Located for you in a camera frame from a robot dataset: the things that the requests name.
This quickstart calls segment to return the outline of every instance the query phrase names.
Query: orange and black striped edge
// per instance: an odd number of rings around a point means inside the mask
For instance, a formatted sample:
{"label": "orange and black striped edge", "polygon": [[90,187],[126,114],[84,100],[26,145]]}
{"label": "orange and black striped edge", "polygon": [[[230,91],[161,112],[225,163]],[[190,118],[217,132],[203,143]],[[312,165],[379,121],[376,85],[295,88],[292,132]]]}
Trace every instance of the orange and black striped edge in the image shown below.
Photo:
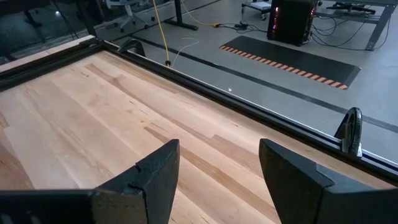
{"label": "orange and black striped edge", "polygon": [[320,83],[324,83],[326,85],[333,86],[335,88],[339,88],[340,90],[346,90],[348,88],[348,86],[346,86],[346,85],[344,85],[344,84],[342,84],[340,82],[336,82],[334,80],[327,79],[325,77],[321,77],[319,75],[312,74],[310,72],[302,71],[300,69],[297,69],[297,68],[294,68],[294,67],[290,67],[290,66],[278,63],[278,62],[273,62],[273,61],[268,60],[266,58],[262,58],[262,57],[259,57],[259,56],[256,56],[256,55],[249,54],[247,52],[243,52],[242,50],[233,49],[232,47],[227,47],[225,45],[222,45],[220,47],[220,49],[221,50],[226,50],[226,51],[234,53],[234,54],[238,54],[238,55],[240,55],[242,57],[246,57],[248,59],[256,60],[258,62],[261,62],[261,63],[264,63],[266,65],[270,65],[270,66],[285,70],[287,72],[292,72],[294,74],[297,74],[297,75],[303,76],[305,78],[309,78],[309,79],[318,81]]}

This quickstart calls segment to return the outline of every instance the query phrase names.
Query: wooden platform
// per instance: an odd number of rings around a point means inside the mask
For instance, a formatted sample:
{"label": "wooden platform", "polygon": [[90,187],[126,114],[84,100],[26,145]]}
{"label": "wooden platform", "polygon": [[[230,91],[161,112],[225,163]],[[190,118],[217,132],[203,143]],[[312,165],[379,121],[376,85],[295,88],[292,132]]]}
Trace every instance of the wooden platform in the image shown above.
{"label": "wooden platform", "polygon": [[391,187],[107,52],[0,93],[0,127],[0,189],[96,187],[179,139],[170,223],[280,223],[260,138]]}

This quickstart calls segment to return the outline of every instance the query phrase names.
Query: office chair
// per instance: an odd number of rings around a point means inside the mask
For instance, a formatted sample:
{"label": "office chair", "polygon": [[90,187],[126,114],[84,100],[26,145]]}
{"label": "office chair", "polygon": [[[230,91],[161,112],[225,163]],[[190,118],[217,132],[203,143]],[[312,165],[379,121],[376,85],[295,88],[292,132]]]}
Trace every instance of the office chair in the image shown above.
{"label": "office chair", "polygon": [[130,21],[132,21],[132,23],[135,25],[136,21],[139,20],[145,24],[145,28],[148,28],[147,22],[138,17],[136,13],[131,10],[131,5],[138,4],[139,6],[141,6],[143,4],[148,4],[148,0],[105,0],[105,3],[108,9],[110,9],[112,6],[124,6],[127,12],[127,18],[125,18],[125,20],[120,25],[120,32],[124,32],[123,27],[126,26],[127,23]]}

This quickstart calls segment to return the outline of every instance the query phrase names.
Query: black floor mat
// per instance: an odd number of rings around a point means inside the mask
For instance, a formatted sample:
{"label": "black floor mat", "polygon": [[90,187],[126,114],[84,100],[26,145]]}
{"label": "black floor mat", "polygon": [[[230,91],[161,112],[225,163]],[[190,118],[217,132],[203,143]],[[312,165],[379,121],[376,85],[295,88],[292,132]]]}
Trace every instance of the black floor mat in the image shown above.
{"label": "black floor mat", "polygon": [[245,36],[237,37],[220,48],[342,90],[351,85],[361,70],[354,65]]}

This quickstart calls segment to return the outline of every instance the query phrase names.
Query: computer tower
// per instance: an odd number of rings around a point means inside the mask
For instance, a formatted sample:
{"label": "computer tower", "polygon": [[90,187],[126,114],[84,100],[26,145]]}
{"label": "computer tower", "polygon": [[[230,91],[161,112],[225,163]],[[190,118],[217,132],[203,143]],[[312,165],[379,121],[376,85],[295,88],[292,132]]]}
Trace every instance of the computer tower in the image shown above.
{"label": "computer tower", "polygon": [[273,0],[267,37],[301,46],[310,35],[318,0]]}

